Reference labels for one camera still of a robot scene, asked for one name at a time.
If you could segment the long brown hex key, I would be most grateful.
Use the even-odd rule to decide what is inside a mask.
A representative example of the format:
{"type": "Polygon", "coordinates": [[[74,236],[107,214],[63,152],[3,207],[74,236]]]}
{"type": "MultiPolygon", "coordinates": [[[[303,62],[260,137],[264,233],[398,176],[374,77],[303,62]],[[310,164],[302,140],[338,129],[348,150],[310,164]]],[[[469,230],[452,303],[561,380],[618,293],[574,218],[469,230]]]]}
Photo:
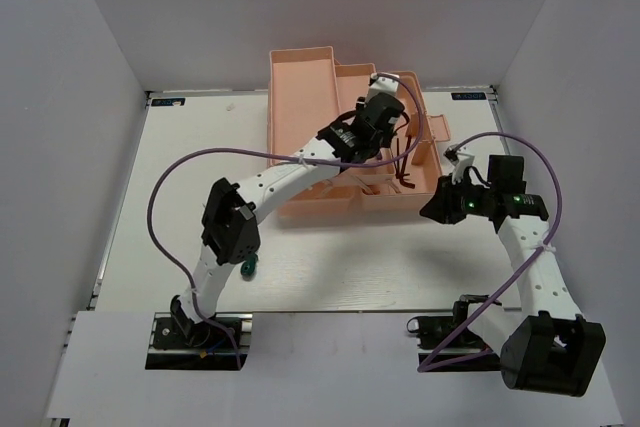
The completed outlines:
{"type": "Polygon", "coordinates": [[[399,139],[396,139],[396,148],[399,160],[395,162],[395,174],[398,179],[403,179],[406,176],[406,168],[408,164],[408,157],[411,151],[412,139],[411,135],[406,135],[406,145],[403,152],[400,152],[399,139]]]}

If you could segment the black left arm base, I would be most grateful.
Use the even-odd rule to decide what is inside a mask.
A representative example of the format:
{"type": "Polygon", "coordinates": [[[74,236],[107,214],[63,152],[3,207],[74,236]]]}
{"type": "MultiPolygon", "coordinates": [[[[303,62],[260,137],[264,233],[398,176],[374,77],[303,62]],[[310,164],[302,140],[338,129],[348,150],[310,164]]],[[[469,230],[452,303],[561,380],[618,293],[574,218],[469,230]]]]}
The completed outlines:
{"type": "Polygon", "coordinates": [[[156,314],[146,353],[147,371],[239,371],[250,347],[252,317],[223,315],[217,320],[234,335],[239,357],[227,335],[213,326],[196,326],[188,339],[168,313],[156,314]]]}

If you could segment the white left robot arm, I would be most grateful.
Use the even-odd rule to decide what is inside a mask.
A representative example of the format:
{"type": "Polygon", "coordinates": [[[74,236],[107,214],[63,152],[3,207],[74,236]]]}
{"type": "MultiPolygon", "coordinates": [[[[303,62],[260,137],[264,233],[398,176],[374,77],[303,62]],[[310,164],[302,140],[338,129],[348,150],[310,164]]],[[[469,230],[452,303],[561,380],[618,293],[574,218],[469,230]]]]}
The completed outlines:
{"type": "Polygon", "coordinates": [[[221,178],[211,188],[202,217],[201,259],[195,285],[171,302],[177,334],[199,346],[211,334],[211,318],[233,268],[261,244],[259,224],[273,211],[315,184],[360,166],[388,148],[404,105],[396,97],[399,77],[374,74],[367,95],[354,110],[319,130],[290,161],[274,164],[240,182],[221,178]]]}

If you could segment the green stubby screwdriver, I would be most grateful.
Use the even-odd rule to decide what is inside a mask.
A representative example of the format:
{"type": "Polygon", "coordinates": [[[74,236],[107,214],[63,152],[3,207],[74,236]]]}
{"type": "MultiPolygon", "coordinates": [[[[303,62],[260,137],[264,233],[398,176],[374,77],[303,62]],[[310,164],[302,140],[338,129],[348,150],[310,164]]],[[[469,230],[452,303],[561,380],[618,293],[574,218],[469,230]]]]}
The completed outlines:
{"type": "Polygon", "coordinates": [[[240,267],[240,275],[243,280],[250,281],[256,273],[258,256],[252,255],[247,258],[240,267]]]}

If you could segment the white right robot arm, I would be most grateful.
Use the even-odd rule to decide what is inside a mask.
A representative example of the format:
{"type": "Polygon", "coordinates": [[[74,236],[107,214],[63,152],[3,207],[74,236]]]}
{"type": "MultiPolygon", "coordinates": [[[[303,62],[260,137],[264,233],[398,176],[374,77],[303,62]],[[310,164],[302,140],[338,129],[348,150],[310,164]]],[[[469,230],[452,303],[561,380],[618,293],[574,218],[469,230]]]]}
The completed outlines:
{"type": "Polygon", "coordinates": [[[439,353],[454,341],[480,339],[499,359],[504,384],[512,390],[583,396],[606,343],[601,324],[586,320],[560,272],[544,200],[526,191],[524,159],[492,155],[485,180],[473,182],[474,156],[464,147],[446,150],[453,166],[438,180],[421,216],[454,225],[468,216],[491,222],[513,273],[488,296],[461,297],[451,331],[418,369],[446,366],[439,353]]]}

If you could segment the pink plastic toolbox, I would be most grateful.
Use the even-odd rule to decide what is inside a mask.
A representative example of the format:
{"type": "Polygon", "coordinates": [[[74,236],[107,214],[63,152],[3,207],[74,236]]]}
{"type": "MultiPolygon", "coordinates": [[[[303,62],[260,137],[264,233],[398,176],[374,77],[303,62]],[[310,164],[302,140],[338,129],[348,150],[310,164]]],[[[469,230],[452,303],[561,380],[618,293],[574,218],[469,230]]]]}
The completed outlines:
{"type": "Polygon", "coordinates": [[[372,116],[360,120],[355,114],[376,71],[373,64],[342,65],[330,46],[274,50],[270,64],[270,153],[300,156],[310,139],[326,132],[339,160],[373,156],[366,167],[351,167],[298,194],[279,208],[280,216],[418,211],[431,199],[442,174],[436,145],[451,134],[444,116],[428,114],[414,73],[397,74],[402,83],[396,100],[405,114],[388,136],[372,116]]]}

